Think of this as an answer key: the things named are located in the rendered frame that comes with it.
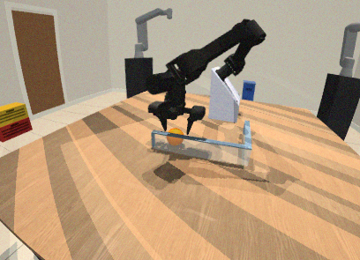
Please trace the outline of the clear low l-shaped wall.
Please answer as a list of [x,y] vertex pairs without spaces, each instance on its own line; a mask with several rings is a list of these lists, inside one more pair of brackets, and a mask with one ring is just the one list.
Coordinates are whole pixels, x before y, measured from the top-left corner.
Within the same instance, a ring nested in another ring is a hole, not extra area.
[[153,149],[248,166],[251,150],[152,133]]

